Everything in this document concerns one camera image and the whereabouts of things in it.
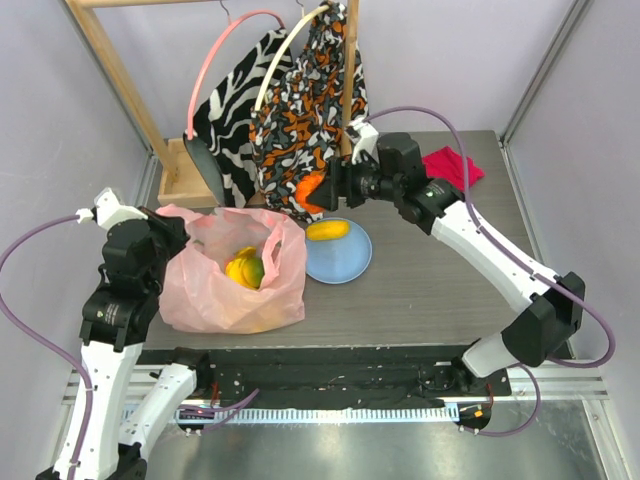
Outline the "yellow banana bunch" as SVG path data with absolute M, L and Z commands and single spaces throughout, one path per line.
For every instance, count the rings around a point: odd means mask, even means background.
M 244 273 L 244 264 L 247 260 L 254 258 L 255 254 L 255 247 L 244 247 L 237 251 L 233 258 L 227 263 L 225 267 L 225 275 L 242 286 L 252 288 L 253 285 L 249 282 Z

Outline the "yellow mango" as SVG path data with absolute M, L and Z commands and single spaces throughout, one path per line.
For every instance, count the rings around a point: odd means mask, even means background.
M 306 229 L 306 238 L 313 242 L 338 240 L 350 232 L 350 224 L 346 220 L 323 220 L 310 225 Z

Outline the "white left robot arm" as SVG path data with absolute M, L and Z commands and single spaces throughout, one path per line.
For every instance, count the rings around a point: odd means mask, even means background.
M 185 222 L 139 207 L 91 215 L 107 231 L 100 283 L 82 309 L 84 392 L 76 399 L 64 445 L 41 479 L 142 479 L 151 451 L 180 404 L 213 385 L 206 353 L 175 348 L 128 420 L 127 389 L 159 310 L 166 267 L 189 241 Z

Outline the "green orange citrus fruit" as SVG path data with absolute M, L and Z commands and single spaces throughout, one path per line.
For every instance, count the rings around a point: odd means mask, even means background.
M 258 290 L 265 275 L 262 259 L 254 257 L 247 260 L 244 264 L 244 273 L 249 282 L 253 285 L 250 289 Z

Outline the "pink peach plastic bag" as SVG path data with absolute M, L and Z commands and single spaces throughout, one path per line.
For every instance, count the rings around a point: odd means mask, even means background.
M 166 324 L 184 332 L 257 334 L 305 318 L 307 249 L 305 232 L 294 220 L 256 208 L 202 214 L 171 204 L 156 212 L 183 219 L 190 235 L 166 269 L 160 297 Z M 254 247 L 263 262 L 258 289 L 225 272 L 245 247 Z

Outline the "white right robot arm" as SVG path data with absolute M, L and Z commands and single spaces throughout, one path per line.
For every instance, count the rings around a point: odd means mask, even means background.
M 300 199 L 329 211 L 337 209 L 340 198 L 351 208 L 368 199 L 391 202 L 404 220 L 467 260 L 517 315 L 453 361 L 457 391 L 475 394 L 490 375 L 516 363 L 537 367 L 579 330 L 584 281 L 573 272 L 556 274 L 482 223 L 459 189 L 427 176 L 420 147 L 409 134 L 364 138 L 353 154 L 356 163 L 334 159 L 326 174 L 306 181 Z

